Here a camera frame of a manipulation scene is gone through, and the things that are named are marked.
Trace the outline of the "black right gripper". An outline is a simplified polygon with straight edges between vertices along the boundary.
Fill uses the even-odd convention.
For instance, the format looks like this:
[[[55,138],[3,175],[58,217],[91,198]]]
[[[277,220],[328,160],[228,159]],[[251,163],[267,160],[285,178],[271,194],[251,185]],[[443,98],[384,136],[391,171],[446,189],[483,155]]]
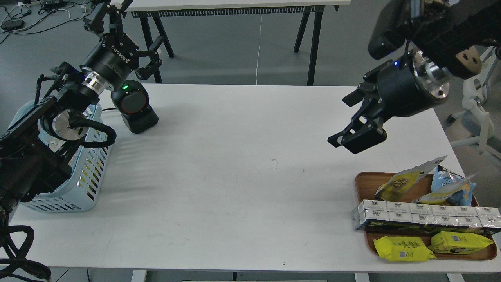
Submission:
[[[349,125],[329,136],[327,142],[353,154],[384,142],[386,120],[410,117],[443,104],[453,78],[447,68],[438,66],[419,49],[382,64],[366,73],[364,82],[342,99],[349,107],[368,103],[368,109],[357,111]]]

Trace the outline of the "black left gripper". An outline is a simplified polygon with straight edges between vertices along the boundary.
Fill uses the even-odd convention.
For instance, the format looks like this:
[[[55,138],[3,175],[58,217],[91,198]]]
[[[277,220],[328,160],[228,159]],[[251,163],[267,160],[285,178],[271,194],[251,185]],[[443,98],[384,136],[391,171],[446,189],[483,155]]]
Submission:
[[[162,65],[159,49],[164,36],[159,36],[145,51],[123,31],[122,18],[132,0],[95,0],[102,4],[95,18],[85,18],[84,29],[101,38],[91,53],[81,63],[83,85],[93,91],[105,89],[114,91],[122,86],[127,77],[135,70],[140,80],[150,78]],[[104,18],[109,16],[109,32],[105,33]],[[139,57],[148,57],[150,62],[139,67]]]

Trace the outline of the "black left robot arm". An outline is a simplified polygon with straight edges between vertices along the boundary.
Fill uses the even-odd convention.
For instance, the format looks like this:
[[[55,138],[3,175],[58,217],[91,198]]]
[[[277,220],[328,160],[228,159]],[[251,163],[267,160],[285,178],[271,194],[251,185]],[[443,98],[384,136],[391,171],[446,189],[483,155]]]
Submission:
[[[1,136],[1,248],[7,255],[1,258],[5,266],[1,278],[30,281],[15,274],[20,268],[36,282],[52,281],[48,266],[27,259],[34,242],[32,227],[11,226],[9,217],[20,203],[52,193],[76,176],[77,166],[71,166],[70,160],[77,150],[115,143],[113,128],[85,114],[89,106],[98,105],[103,91],[111,91],[112,102],[132,133],[141,134],[158,123],[145,87],[127,77],[135,72],[144,80],[158,70],[164,37],[141,51],[122,25],[132,2],[96,3],[101,7],[95,18],[84,19],[84,29],[99,37],[98,45],[80,69],[63,62],[52,69],[53,76],[40,76],[34,106]]]

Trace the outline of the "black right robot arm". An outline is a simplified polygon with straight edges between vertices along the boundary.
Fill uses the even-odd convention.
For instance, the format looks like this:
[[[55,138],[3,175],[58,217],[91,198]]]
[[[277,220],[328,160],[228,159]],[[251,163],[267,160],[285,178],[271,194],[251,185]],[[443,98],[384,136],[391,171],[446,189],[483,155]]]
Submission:
[[[387,139],[383,123],[390,118],[446,102],[450,80],[481,73],[475,46],[494,47],[500,58],[500,7],[499,0],[390,1],[378,16],[368,53],[379,60],[408,43],[415,47],[367,72],[343,98],[348,106],[361,107],[328,143],[357,154]]]

